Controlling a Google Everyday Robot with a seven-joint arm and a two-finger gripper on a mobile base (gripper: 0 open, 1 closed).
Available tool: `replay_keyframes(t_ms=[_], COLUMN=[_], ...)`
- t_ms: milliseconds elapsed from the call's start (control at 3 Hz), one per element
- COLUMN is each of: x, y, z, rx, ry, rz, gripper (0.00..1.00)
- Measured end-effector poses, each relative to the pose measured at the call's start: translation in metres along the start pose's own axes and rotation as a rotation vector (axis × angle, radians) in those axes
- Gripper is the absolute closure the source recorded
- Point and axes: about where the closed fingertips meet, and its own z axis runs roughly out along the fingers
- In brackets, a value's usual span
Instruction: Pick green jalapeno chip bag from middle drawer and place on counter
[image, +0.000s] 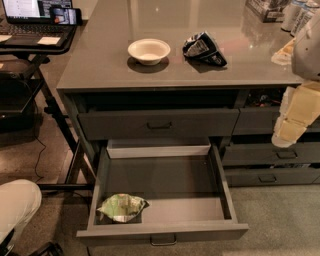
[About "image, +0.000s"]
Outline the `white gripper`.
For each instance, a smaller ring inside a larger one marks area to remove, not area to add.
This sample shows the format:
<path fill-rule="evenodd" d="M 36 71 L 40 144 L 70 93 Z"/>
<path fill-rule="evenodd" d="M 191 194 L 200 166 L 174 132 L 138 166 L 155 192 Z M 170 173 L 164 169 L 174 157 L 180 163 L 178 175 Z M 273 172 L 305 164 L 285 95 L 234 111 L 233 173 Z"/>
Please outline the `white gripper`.
<path fill-rule="evenodd" d="M 305 81 L 283 94 L 272 144 L 288 148 L 295 144 L 307 128 L 320 116 L 320 83 Z"/>

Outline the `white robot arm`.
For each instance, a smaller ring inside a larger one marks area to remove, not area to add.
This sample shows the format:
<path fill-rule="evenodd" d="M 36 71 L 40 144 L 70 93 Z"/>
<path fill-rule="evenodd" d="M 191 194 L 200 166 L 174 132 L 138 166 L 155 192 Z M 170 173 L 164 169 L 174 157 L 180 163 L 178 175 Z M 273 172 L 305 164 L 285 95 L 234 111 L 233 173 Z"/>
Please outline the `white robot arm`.
<path fill-rule="evenodd" d="M 297 33 L 291 57 L 292 72 L 303 79 L 283 94 L 272 144 L 288 148 L 320 116 L 320 11 Z"/>

